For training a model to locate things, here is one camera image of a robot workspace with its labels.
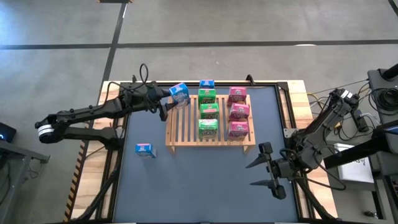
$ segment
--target dark blue table surface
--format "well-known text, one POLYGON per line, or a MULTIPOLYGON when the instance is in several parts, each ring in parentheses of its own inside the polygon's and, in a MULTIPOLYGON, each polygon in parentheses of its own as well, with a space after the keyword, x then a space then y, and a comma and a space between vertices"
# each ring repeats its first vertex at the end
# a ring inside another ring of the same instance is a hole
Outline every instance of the dark blue table surface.
MULTIPOLYGON (((217 88, 217 94, 228 94, 217 88)), ((197 94, 190 88, 190 94, 197 94)), ((248 88, 256 144, 271 142, 273 158, 284 147, 274 87, 248 88)), ((165 147, 166 123, 159 114, 132 114, 127 127, 114 222, 296 222, 292 186, 281 180, 286 198, 249 183, 270 179, 266 166, 250 169, 258 148, 165 147), (136 155, 137 143, 151 143, 157 158, 136 155)))

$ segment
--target wooden table frame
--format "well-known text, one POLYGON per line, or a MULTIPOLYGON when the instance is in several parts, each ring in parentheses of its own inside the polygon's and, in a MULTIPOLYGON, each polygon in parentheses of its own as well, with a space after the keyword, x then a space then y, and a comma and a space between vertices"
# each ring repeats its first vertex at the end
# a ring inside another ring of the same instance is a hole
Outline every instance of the wooden table frame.
MULTIPOLYGON (((157 81, 160 86, 170 86, 176 83, 185 82, 187 85, 198 85, 198 81, 157 81)), ((104 82, 99 96, 98 104, 103 104, 106 97, 106 90, 109 82, 104 82)), ((256 81, 256 85, 261 86, 275 86, 277 95, 277 102, 280 109, 280 114, 283 119, 281 125, 284 128, 306 128, 312 122, 312 113, 308 103, 307 92, 305 90, 304 82, 302 80, 287 80, 287 81, 256 81)), ((230 86, 230 85, 246 85, 251 86, 250 81, 216 81, 216 86, 230 86)), ((119 87, 117 85, 110 85, 108 99, 113 99, 119 95, 119 87)), ((112 125, 115 128, 125 126, 126 119, 112 120, 108 118, 96 119, 94 122, 87 123, 86 128, 101 129, 112 125)), ((72 177, 72 185, 67 200, 67 208, 63 221, 67 222, 71 218, 79 217, 87 208, 87 206, 94 199, 99 192, 103 182, 109 177, 113 170, 116 156, 118 152, 110 152, 105 149, 96 152, 85 160, 85 156, 103 146, 97 141, 82 141, 80 144, 80 151, 75 166, 75 172, 72 177)), ((319 181, 324 184, 329 184, 327 174, 321 170, 316 169, 307 175, 308 178, 319 181)), ((113 207, 117 186, 113 184, 107 191, 100 209, 91 219, 105 218, 112 221, 113 207)), ((334 217, 337 217, 336 207, 331 194, 331 190, 326 187, 315 185, 309 182, 309 187, 316 198, 325 207, 325 209, 334 217)), ((312 207, 307 206, 307 199, 302 193, 301 189, 295 183, 293 184, 295 191, 295 201, 297 207, 297 215, 299 218, 319 218, 319 215, 314 212, 312 207)))

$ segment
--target wooden board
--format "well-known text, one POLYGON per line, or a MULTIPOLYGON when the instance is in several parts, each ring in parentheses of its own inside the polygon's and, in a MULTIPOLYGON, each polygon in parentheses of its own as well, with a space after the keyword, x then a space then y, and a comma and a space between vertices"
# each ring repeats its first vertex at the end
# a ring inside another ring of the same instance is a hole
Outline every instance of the wooden board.
MULTIPOLYGON (((254 124, 252 118, 252 111, 250 111, 248 118, 249 134, 244 138, 243 141, 232 141, 225 139, 224 134, 228 132, 229 128, 229 113, 227 108, 228 95, 217 95, 216 102, 220 108, 220 116, 218 121, 220 127, 218 130, 217 138, 215 139, 200 139, 198 136, 193 135, 193 127, 198 123, 200 119, 200 111, 197 106, 196 116, 194 115, 194 108, 197 102, 198 95, 190 95, 191 104, 184 108, 173 108, 169 111, 169 117, 167 118, 166 125, 166 147, 171 153, 175 152, 175 148, 179 146, 183 147, 196 147, 196 146, 241 146, 243 152, 248 153, 256 145, 256 138, 254 137, 254 124)), ((246 97, 246 104, 251 106, 250 95, 246 97)))
MULTIPOLYGON (((170 81, 160 81, 158 83, 168 83, 170 81)), ((173 81, 173 82, 185 82, 185 83, 191 83, 191 82, 198 82, 198 81, 173 81)), ((236 82, 236 83, 241 83, 241 82, 248 82, 248 81, 216 81, 216 82, 236 82)), ((267 82, 267 83, 276 83, 276 82, 287 82, 289 85, 289 93, 290 93, 290 100, 292 103, 293 107, 293 112, 294 112, 294 118, 295 122, 297 125, 297 128, 306 128, 311 122, 312 122, 312 114, 311 114, 311 109, 310 105, 308 102, 307 98, 307 92, 305 90, 304 82, 302 80, 261 80, 261 81, 256 81, 256 83, 261 83, 261 82, 267 82)), ((104 82, 103 87, 101 89, 101 94, 99 98, 99 104, 102 104, 103 101, 105 100, 106 96, 106 87, 108 86, 109 82, 104 82)), ((285 100, 284 92, 281 92, 281 99, 282 99, 282 106, 284 109, 284 116, 285 116, 285 121, 286 124, 290 125, 290 119, 287 113, 287 102, 285 100)), ((109 88, 109 96, 108 99, 112 99, 117 97, 119 94, 119 87, 116 85, 111 85, 109 88)), ((97 119, 95 120, 94 123, 94 128, 95 129, 101 129, 105 126, 109 126, 109 122, 112 122, 111 119, 97 119)), ((101 147, 101 144, 98 142, 90 142, 88 145, 88 150, 87 153, 93 152, 96 149, 101 147)), ((67 221, 67 214, 72 213, 72 218, 77 218, 79 215, 81 215, 84 210, 87 208, 87 206, 92 202, 94 199, 95 195, 98 193, 101 185, 101 179, 102 175, 104 172, 104 165, 105 165, 105 159, 106 159, 106 151, 102 150, 100 152, 97 152, 95 155, 92 155, 89 157, 87 161, 85 161, 84 166, 82 170, 78 170, 78 172, 81 174, 80 177, 80 183, 78 186, 76 186, 74 179, 76 179, 75 176, 73 176, 72 180, 72 185, 71 185, 71 192, 69 194, 69 199, 68 201, 72 198, 75 200, 74 207, 71 208, 67 206, 67 209, 65 211, 65 218, 64 220, 67 221)), ((81 162, 77 162, 76 167, 81 165, 81 162)), ((311 173, 309 173, 308 178, 311 178, 313 180, 322 182, 324 184, 329 184, 327 174, 325 171, 321 169, 316 169, 313 170, 311 173)), ((325 207, 325 209, 332 214, 334 217, 337 217, 337 212, 336 212, 336 207, 335 203, 333 200, 333 196, 331 194, 331 190, 322 187, 319 185, 315 185, 310 182, 310 189, 316 196, 316 198, 320 201, 320 203, 325 207)), ((305 197, 303 196, 303 193, 300 192, 300 204, 302 205, 302 210, 304 214, 308 214, 307 211, 307 206, 305 203, 305 197)), ((105 206, 104 206, 104 211, 107 209, 109 206, 109 191, 107 193, 107 196, 105 198, 105 206)))

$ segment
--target wooden rack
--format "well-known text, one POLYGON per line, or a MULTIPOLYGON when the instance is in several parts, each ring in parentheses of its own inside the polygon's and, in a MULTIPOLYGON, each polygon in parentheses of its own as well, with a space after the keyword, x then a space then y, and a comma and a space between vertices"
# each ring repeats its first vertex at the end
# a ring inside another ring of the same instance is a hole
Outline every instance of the wooden rack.
MULTIPOLYGON (((227 108, 228 95, 217 95, 216 103, 220 107, 218 118, 218 136, 216 139, 201 140, 198 137, 197 124, 200 119, 198 96, 191 95, 191 103, 184 108, 169 111, 166 126, 166 147, 171 153, 176 147, 215 147, 215 146, 242 146, 243 152, 248 153, 255 145, 252 110, 248 118, 249 133, 243 141, 228 140, 229 110, 227 108)), ((250 96, 246 97, 246 104, 251 108, 250 96)))

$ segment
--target small box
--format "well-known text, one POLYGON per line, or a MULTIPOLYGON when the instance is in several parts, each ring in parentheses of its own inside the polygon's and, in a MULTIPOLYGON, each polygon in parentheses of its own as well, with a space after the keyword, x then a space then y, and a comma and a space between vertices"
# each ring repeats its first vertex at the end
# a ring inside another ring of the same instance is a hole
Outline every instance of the small box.
POLYGON ((220 108, 218 103, 207 103, 200 105, 200 119, 218 119, 220 108))
POLYGON ((250 106, 233 103, 229 111, 229 121, 248 121, 250 106))
POLYGON ((233 103, 246 104, 246 87, 232 86, 229 88, 227 106, 231 106, 233 103))
POLYGON ((234 141, 243 141, 249 133, 247 122, 232 121, 229 123, 228 139, 234 141))
POLYGON ((179 83, 172 88, 169 88, 171 97, 174 103, 178 103, 176 108, 182 108, 190 104, 191 99, 189 97, 188 87, 185 83, 179 83))
POLYGON ((216 103, 215 89, 199 89, 198 91, 198 106, 204 103, 216 103))
POLYGON ((200 80, 199 88, 214 89, 214 80, 200 80))
POLYGON ((136 144, 136 153, 143 158, 156 158, 156 149, 152 144, 136 144))
POLYGON ((199 119, 198 133, 200 139, 213 139, 217 137, 217 119, 199 119))

